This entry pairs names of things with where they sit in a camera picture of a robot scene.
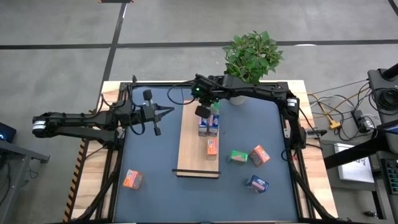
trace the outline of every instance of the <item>green box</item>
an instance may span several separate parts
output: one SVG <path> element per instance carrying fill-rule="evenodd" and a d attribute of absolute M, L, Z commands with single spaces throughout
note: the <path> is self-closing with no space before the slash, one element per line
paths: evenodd
<path fill-rule="evenodd" d="M 235 164 L 243 165 L 248 161 L 248 157 L 249 155 L 245 152 L 232 150 L 231 154 L 228 157 L 228 161 Z"/>

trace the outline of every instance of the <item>wooden table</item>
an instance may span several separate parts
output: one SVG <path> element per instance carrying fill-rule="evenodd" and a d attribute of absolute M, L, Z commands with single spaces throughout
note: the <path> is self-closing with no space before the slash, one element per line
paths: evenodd
<path fill-rule="evenodd" d="M 272 82 L 288 83 L 289 89 L 292 91 L 292 93 L 300 98 L 300 107 L 306 114 L 311 125 L 314 127 L 315 123 L 312 118 L 311 107 L 308 100 L 307 91 L 305 89 L 304 81 L 282 80 Z M 122 82 L 104 82 L 101 93 L 104 95 L 104 98 L 108 103 L 117 101 L 120 83 Z M 103 105 L 102 110 L 108 109 L 109 108 L 106 105 Z M 300 122 L 305 129 L 310 128 L 302 114 L 300 114 Z M 314 139 L 308 139 L 307 142 L 319 146 L 319 142 Z M 69 221 L 71 218 L 79 217 L 93 201 L 96 194 L 100 191 L 107 151 L 100 150 L 96 154 L 90 156 L 87 160 L 84 159 L 85 155 L 91 154 L 93 151 L 99 149 L 100 147 L 101 145 L 96 141 L 86 141 L 82 139 L 82 142 L 80 144 L 80 150 L 76 160 L 75 171 L 73 173 L 70 193 L 67 199 L 67 207 L 65 209 L 65 215 L 63 218 L 63 221 L 65 222 Z M 304 149 L 302 152 L 311 191 L 315 194 L 319 202 L 326 208 L 326 210 L 334 217 L 337 217 L 335 202 L 333 200 L 333 195 L 326 173 L 325 164 L 323 163 L 321 150 L 316 147 L 307 146 L 307 148 Z M 113 152 L 113 154 L 113 158 L 116 158 L 117 152 Z M 301 191 L 301 189 L 299 189 L 299 192 L 304 217 L 308 217 L 304 193 Z M 108 212 L 109 195 L 110 190 L 108 191 L 107 196 L 104 200 L 104 207 L 102 212 L 103 217 L 105 217 Z"/>

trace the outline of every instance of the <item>green leaves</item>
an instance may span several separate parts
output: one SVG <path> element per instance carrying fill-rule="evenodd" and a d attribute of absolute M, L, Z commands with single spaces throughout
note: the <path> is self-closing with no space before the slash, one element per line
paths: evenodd
<path fill-rule="evenodd" d="M 267 31 L 262 32 L 262 33 L 261 33 L 261 37 L 262 37 L 262 40 L 263 40 L 263 41 L 269 40 L 268 32 L 267 32 Z"/>
<path fill-rule="evenodd" d="M 254 52 L 256 52 L 256 50 L 254 50 L 254 48 L 248 48 L 248 49 L 246 49 L 246 52 L 254 53 Z"/>
<path fill-rule="evenodd" d="M 240 42 L 242 39 L 238 36 L 238 35 L 235 35 L 234 36 L 234 41 L 235 42 Z"/>
<path fill-rule="evenodd" d="M 276 41 L 267 31 L 256 31 L 242 37 L 234 36 L 231 45 L 223 47 L 226 70 L 224 74 L 239 77 L 247 83 L 259 83 L 269 70 L 275 72 L 276 66 L 283 60 L 283 51 L 277 51 Z"/>
<path fill-rule="evenodd" d="M 268 62 L 265 58 L 259 58 L 259 62 L 264 67 L 268 66 Z"/>

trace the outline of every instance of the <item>snack box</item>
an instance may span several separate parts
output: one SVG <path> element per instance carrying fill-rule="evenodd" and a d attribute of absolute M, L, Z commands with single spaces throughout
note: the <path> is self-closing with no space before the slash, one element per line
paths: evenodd
<path fill-rule="evenodd" d="M 138 189 L 143 181 L 143 174 L 135 170 L 128 170 L 126 178 L 124 178 L 123 187 Z"/>
<path fill-rule="evenodd" d="M 228 157 L 228 161 L 238 165 L 243 165 L 248 161 L 248 154 L 245 152 L 232 150 Z"/>
<path fill-rule="evenodd" d="M 220 116 L 218 114 L 211 114 L 209 118 L 209 128 L 208 135 L 217 137 L 218 134 L 218 121 L 220 120 Z"/>
<path fill-rule="evenodd" d="M 261 179 L 260 177 L 253 175 L 251 178 L 246 182 L 245 186 L 247 186 L 250 190 L 257 194 L 261 194 L 268 189 L 269 184 Z"/>
<path fill-rule="evenodd" d="M 207 160 L 216 160 L 218 154 L 217 139 L 207 140 Z"/>
<path fill-rule="evenodd" d="M 256 167 L 263 165 L 270 159 L 268 153 L 260 145 L 253 149 L 249 157 Z"/>
<path fill-rule="evenodd" d="M 207 119 L 199 117 L 199 136 L 207 136 Z"/>

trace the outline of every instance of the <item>gray floor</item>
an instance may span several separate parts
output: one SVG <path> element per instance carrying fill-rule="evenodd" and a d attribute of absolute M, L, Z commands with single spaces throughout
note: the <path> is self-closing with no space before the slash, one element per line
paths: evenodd
<path fill-rule="evenodd" d="M 119 9 L 120 4 L 96 0 L 0 0 L 0 45 L 107 44 Z M 398 39 L 398 16 L 387 0 L 137 0 L 127 6 L 119 43 L 227 41 L 253 29 L 268 30 L 276 40 Z M 397 63 L 398 53 L 398 45 L 281 49 L 285 61 L 277 74 L 264 79 L 305 80 L 307 91 L 312 92 L 364 80 L 369 69 Z M 23 188 L 13 223 L 62 220 L 79 139 L 34 138 L 32 117 L 94 108 L 108 53 L 108 49 L 0 50 L 0 121 L 17 129 L 17 145 L 51 155 L 46 165 L 32 162 L 40 175 Z M 223 52 L 216 47 L 118 49 L 109 79 L 130 80 L 135 74 L 139 80 L 187 80 L 195 73 L 219 75 L 223 70 Z M 360 86 L 320 96 L 350 96 Z M 329 103 L 336 105 L 338 100 Z M 377 115 L 367 102 L 360 108 Z M 317 126 L 326 129 L 328 122 L 318 119 Z M 351 121 L 345 128 L 355 132 Z M 331 132 L 324 138 L 336 139 Z M 386 221 L 361 214 L 374 210 L 370 192 L 333 189 L 333 196 L 341 218 L 393 223 L 388 209 Z"/>

